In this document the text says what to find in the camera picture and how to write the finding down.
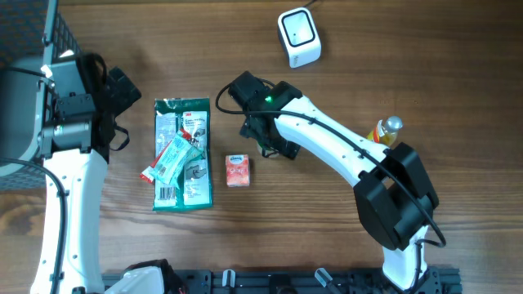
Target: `teal plastic package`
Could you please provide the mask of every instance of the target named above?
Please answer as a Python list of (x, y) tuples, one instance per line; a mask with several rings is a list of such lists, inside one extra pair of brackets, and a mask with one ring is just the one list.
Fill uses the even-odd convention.
[(177, 185), (159, 180), (154, 185), (153, 211), (184, 212), (212, 207), (210, 166), (210, 105), (208, 98), (162, 99), (154, 103), (155, 157), (182, 130), (189, 133), (203, 152), (183, 166)]

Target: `wood grain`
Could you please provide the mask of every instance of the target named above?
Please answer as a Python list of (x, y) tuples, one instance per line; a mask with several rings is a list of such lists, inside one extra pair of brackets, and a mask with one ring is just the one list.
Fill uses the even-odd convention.
[[(120, 271), (166, 257), (178, 269), (346, 269), (380, 266), (351, 187), (303, 150), (264, 159), (239, 136), (242, 118), (212, 109), (214, 208), (151, 211), (138, 180), (154, 153), (154, 99), (206, 97), (244, 70), (292, 83), (326, 114), (366, 135), (404, 119), (421, 155), (449, 246), (427, 261), (462, 271), (467, 293), (523, 286), (523, 2), (325, 1), (312, 8), (323, 44), (290, 69), (276, 18), (295, 2), (62, 7), (84, 50), (141, 89), (118, 118), (131, 144), (111, 154), (101, 204), (100, 263)], [(224, 99), (223, 105), (234, 108)], [(249, 154), (252, 185), (227, 189), (224, 157)], [(0, 194), (0, 292), (26, 293), (40, 254), (44, 191)]]

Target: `cable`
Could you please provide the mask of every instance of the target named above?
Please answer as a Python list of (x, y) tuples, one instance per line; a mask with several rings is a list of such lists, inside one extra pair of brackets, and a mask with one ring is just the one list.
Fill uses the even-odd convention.
[(221, 89), (218, 92), (218, 95), (216, 97), (216, 108), (218, 110), (220, 110), (221, 112), (226, 113), (226, 114), (242, 114), (242, 115), (249, 115), (249, 116), (262, 116), (262, 115), (267, 115), (267, 114), (268, 115), (290, 115), (290, 116), (294, 116), (294, 117), (297, 117), (297, 118), (303, 118), (306, 121), (309, 121), (311, 123), (315, 123), (318, 126), (324, 128), (325, 130), (330, 131), (335, 136), (337, 136), (338, 138), (343, 140), (345, 143), (347, 143), (350, 147), (352, 147), (354, 149), (354, 151), (359, 152), (363, 157), (367, 158), (380, 171), (382, 171), (386, 176), (391, 178), (398, 185), (398, 187), (401, 190), (403, 190), (403, 192), (407, 195), (407, 197), (409, 197), (410, 201), (416, 206), (416, 208), (421, 212), (421, 214), (423, 215), (423, 217), (425, 218), (427, 223), (432, 227), (432, 229), (434, 230), (434, 232), (438, 236), (438, 239), (440, 240), (440, 242), (436, 242), (436, 241), (427, 240), (427, 239), (419, 239), (418, 240), (419, 243), (427, 243), (427, 244), (431, 244), (431, 245), (437, 246), (437, 247), (445, 247), (447, 245), (447, 241), (445, 240), (445, 236), (443, 235), (443, 233), (441, 233), (441, 230), (438, 227), (438, 225), (435, 223), (435, 221), (432, 219), (432, 217), (429, 216), (428, 212), (425, 209), (423, 209), (423, 207), (421, 206), (419, 201), (416, 200), (416, 198), (412, 195), (412, 193), (410, 193), (410, 191), (407, 189), (407, 187), (405, 187), (405, 185), (403, 185), (403, 183), (401, 183), (390, 171), (388, 171), (376, 158), (374, 158), (372, 155), (368, 154), (365, 150), (360, 148), (352, 140), (348, 139), (342, 133), (340, 133), (339, 131), (335, 130), (334, 128), (332, 128), (328, 124), (323, 123), (323, 122), (317, 120), (316, 118), (312, 118), (312, 117), (307, 116), (305, 114), (299, 114), (299, 113), (294, 113), (292, 111), (284, 111), (284, 110), (274, 110), (274, 111), (273, 110), (265, 110), (265, 111), (232, 111), (232, 110), (228, 110), (228, 109), (223, 109), (219, 105), (219, 100), (220, 100), (221, 94), (223, 94), (223, 92), (225, 90), (227, 90), (229, 87), (230, 87), (230, 83), (227, 84), (227, 86), (225, 86), (223, 89)]
[(51, 284), (51, 294), (56, 294), (58, 290), (58, 283), (61, 279), (61, 268), (62, 268), (62, 261), (63, 261), (63, 255), (64, 255), (64, 243), (65, 243), (65, 219), (67, 218), (67, 211), (65, 210), (65, 196), (66, 192), (64, 189), (64, 186), (58, 179), (58, 177), (52, 173), (52, 171), (49, 171), (45, 167), (38, 165), (36, 163), (32, 163), (25, 160), (19, 160), (14, 158), (0, 158), (0, 163), (14, 163), (14, 164), (20, 164), (26, 167), (32, 167), (35, 169), (38, 169), (39, 171), (45, 173), (49, 178), (51, 178), (52, 182), (55, 184), (56, 189), (58, 190), (58, 197), (60, 198), (60, 230), (58, 231), (58, 246), (56, 247), (56, 258), (55, 258), (55, 268), (53, 270), (52, 275), (52, 284)]
[(2, 71), (12, 71), (12, 72), (17, 72), (17, 73), (30, 74), (30, 75), (37, 76), (40, 78), (47, 78), (46, 74), (44, 74), (44, 73), (39, 73), (39, 72), (35, 72), (33, 70), (28, 70), (28, 69), (21, 69), (21, 68), (17, 68), (17, 67), (13, 67), (13, 66), (7, 66), (6, 68), (3, 68)]
[(308, 7), (310, 6), (312, 3), (316, 2), (317, 0), (311, 0), (310, 2), (308, 2), (307, 4), (304, 5), (304, 7)]

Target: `white cube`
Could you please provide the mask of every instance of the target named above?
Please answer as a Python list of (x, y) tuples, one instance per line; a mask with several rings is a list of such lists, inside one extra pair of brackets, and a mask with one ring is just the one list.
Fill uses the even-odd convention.
[(288, 57), (288, 65), (297, 68), (320, 58), (321, 42), (311, 12), (299, 7), (278, 18), (278, 37)]

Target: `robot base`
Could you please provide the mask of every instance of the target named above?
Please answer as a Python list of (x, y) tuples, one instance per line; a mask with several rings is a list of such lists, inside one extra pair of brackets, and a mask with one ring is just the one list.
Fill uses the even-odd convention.
[[(234, 287), (222, 286), (223, 273), (210, 270), (175, 270), (190, 294), (399, 294), (383, 276), (382, 269), (355, 269), (329, 273), (336, 289), (322, 287), (314, 272), (237, 272)], [(121, 279), (118, 274), (103, 276), (108, 289)], [(429, 267), (418, 283), (418, 294), (459, 294), (463, 292), (459, 269)]]

